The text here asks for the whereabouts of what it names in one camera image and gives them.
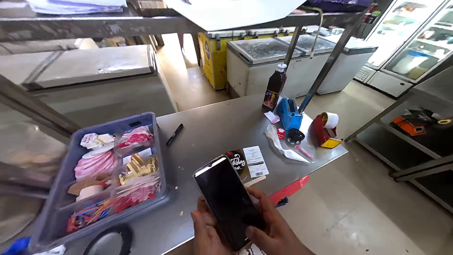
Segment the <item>black phone screen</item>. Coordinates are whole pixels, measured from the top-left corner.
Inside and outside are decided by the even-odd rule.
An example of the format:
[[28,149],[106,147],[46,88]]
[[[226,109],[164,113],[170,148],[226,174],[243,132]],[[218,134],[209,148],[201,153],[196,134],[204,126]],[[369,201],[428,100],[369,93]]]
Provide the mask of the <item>black phone screen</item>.
[[249,240],[246,228],[264,229],[265,222],[255,208],[227,157],[221,157],[195,173],[206,203],[211,208],[220,230],[234,251]]

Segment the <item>hand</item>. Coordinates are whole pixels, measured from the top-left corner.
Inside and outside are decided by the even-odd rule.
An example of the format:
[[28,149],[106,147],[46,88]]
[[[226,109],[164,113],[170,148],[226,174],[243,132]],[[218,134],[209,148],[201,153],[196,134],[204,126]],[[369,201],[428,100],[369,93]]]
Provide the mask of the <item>hand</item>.
[[314,255],[297,238],[289,225],[272,205],[266,195],[256,189],[247,188],[248,192],[260,201],[265,231],[248,226],[247,237],[267,255]]
[[191,214],[195,238],[193,251],[195,255],[233,255],[234,252],[224,245],[215,229],[216,220],[212,216],[206,202],[198,198],[197,210]]

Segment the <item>metal rack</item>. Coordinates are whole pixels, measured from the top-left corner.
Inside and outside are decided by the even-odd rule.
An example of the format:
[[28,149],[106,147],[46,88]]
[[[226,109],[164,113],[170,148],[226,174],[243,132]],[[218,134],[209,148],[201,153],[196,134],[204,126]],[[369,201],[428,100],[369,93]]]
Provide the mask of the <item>metal rack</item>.
[[453,176],[453,134],[426,127],[425,135],[412,137],[389,124],[406,109],[426,108],[446,118],[453,116],[452,74],[450,67],[415,86],[346,141],[361,144],[396,170],[390,174],[395,181],[411,182],[453,213],[453,197],[448,195],[448,188],[442,189],[436,183]]
[[[324,26],[344,27],[357,20],[360,13],[325,13]],[[319,24],[319,13],[290,14],[262,24],[235,29],[258,29],[281,26]],[[122,13],[90,15],[18,15],[0,17],[0,42],[53,40],[88,37],[134,36],[150,34],[204,32],[187,18],[177,16],[146,17],[137,14],[132,5]]]
[[[0,17],[0,30],[2,31],[0,41],[154,35],[175,32],[193,34],[204,31],[181,15],[145,17],[137,13],[132,5],[128,5],[123,13],[114,14],[59,16],[33,13],[32,15],[17,15],[17,17]],[[325,13],[323,15],[323,25],[345,27],[346,30],[315,81],[317,86],[322,83],[344,45],[357,29],[364,13]],[[318,24],[319,20],[319,13],[309,12],[291,14],[280,20],[236,29],[298,26],[297,31],[300,31],[302,26]],[[294,34],[295,41],[293,40],[294,43],[290,50],[294,48],[299,34]],[[0,98],[9,107],[67,137],[80,128],[8,79],[0,76],[0,83]]]

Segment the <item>black marker pen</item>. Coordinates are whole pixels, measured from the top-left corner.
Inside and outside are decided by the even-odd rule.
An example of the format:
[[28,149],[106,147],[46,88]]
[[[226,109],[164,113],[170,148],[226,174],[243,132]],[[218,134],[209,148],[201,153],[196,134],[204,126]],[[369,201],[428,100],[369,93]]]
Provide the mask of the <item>black marker pen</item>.
[[184,125],[183,124],[180,124],[178,126],[178,128],[174,131],[173,135],[170,136],[170,139],[167,141],[166,145],[169,146],[173,140],[175,139],[176,135],[179,134],[181,132],[181,130],[183,129]]

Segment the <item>plastic crate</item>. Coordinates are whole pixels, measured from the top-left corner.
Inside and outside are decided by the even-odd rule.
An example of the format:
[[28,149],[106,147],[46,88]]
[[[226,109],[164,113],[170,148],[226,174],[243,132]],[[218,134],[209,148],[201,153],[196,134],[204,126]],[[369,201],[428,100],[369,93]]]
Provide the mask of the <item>plastic crate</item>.
[[[76,180],[74,176],[74,167],[77,165],[77,162],[82,157],[82,155],[89,151],[86,148],[80,146],[80,140],[82,139],[82,137],[88,133],[109,133],[114,135],[118,134],[118,130],[127,131],[140,126],[149,126],[149,130],[154,136],[154,143],[151,144],[151,151],[152,154],[157,157],[159,165],[158,171],[161,181],[161,190],[159,191],[157,196],[154,199],[146,200],[138,205],[135,205],[134,207],[130,207],[118,214],[110,215],[93,224],[88,225],[85,228],[66,235],[67,221],[74,212],[77,212],[94,202],[109,198],[111,195],[111,189],[106,189],[94,196],[80,201],[75,201],[74,195],[67,194],[68,188]],[[131,154],[140,149],[144,149],[145,147],[146,145],[144,145],[142,148],[135,147]],[[60,170],[52,185],[49,197],[36,224],[36,228],[33,232],[29,246],[30,251],[38,252],[48,250],[68,241],[81,238],[95,231],[107,229],[108,227],[117,224],[118,220],[123,219],[127,216],[133,216],[133,214],[136,214],[138,211],[145,208],[147,210],[154,208],[153,205],[163,200],[168,193],[165,181],[164,166],[162,162],[162,153],[160,151],[159,142],[159,127],[157,126],[156,116],[154,115],[154,113],[142,113],[105,124],[82,128],[76,131],[71,136],[67,154],[61,164]]]

